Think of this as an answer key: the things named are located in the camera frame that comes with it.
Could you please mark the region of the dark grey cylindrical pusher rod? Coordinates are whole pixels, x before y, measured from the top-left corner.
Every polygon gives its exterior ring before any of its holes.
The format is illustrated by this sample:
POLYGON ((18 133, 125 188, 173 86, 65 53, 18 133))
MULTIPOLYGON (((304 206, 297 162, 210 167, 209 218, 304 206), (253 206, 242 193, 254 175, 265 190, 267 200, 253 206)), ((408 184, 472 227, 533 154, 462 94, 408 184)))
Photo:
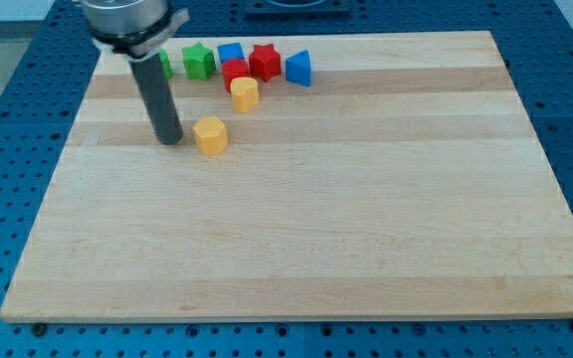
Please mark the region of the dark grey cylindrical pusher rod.
POLYGON ((183 130, 159 55, 129 65, 157 140, 176 144, 183 130))

